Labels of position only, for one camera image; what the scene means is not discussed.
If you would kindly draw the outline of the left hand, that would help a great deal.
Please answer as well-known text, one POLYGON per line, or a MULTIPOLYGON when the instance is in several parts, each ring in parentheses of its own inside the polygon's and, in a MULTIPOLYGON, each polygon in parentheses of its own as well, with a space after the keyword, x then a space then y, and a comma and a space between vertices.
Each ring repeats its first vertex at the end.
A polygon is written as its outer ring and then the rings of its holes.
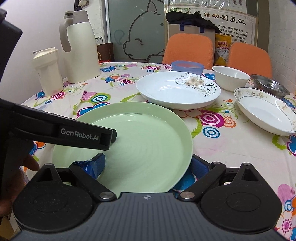
MULTIPOLYGON (((21 165, 32 171, 38 171, 40 169, 38 162, 30 154, 24 158, 21 165)), ((18 169, 15 175, 4 185, 1 196, 1 217, 11 213, 12 204, 24 186, 23 173, 18 169)))

